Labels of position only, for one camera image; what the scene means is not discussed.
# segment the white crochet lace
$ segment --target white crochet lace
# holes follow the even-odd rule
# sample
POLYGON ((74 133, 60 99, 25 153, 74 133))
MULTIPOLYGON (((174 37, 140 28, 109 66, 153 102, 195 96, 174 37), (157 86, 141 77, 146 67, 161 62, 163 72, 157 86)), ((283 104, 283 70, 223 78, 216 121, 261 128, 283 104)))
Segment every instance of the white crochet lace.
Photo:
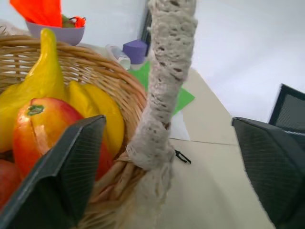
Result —
POLYGON ((174 148, 168 124, 178 92, 191 65, 197 20, 196 0, 150 0, 152 13, 152 69, 148 104, 127 153, 148 173, 140 181, 130 229, 153 228, 172 179, 174 148))

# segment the black clip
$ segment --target black clip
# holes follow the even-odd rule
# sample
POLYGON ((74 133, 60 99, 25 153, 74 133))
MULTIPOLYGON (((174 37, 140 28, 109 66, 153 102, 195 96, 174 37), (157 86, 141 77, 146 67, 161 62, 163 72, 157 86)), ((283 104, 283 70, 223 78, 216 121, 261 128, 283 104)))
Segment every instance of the black clip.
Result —
POLYGON ((183 153, 181 153, 178 150, 175 150, 176 152, 176 157, 179 158, 181 161, 183 161, 184 163, 192 163, 192 161, 190 159, 188 159, 183 153))

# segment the apple stem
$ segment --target apple stem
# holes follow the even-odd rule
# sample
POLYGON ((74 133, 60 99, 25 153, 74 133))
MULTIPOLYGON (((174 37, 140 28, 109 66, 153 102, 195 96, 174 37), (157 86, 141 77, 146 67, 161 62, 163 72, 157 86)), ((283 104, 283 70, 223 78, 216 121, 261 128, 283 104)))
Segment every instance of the apple stem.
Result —
POLYGON ((37 115, 43 112, 43 110, 44 110, 43 105, 32 105, 28 108, 28 115, 29 116, 37 115))

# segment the orange paper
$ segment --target orange paper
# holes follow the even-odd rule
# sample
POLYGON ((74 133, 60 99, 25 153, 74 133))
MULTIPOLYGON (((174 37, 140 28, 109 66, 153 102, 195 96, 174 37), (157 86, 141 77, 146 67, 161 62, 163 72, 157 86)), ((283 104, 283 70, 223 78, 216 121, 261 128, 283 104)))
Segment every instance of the orange paper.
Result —
POLYGON ((26 21, 61 27, 61 0, 10 0, 10 3, 26 21))

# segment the white paper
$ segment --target white paper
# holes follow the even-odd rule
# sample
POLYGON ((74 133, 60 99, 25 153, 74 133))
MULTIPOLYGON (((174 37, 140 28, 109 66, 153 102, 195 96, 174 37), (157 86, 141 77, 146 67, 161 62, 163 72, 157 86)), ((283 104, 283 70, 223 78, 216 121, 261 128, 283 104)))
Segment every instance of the white paper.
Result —
POLYGON ((183 114, 179 111, 172 117, 171 135, 170 138, 190 141, 189 132, 186 129, 186 125, 183 120, 183 114))

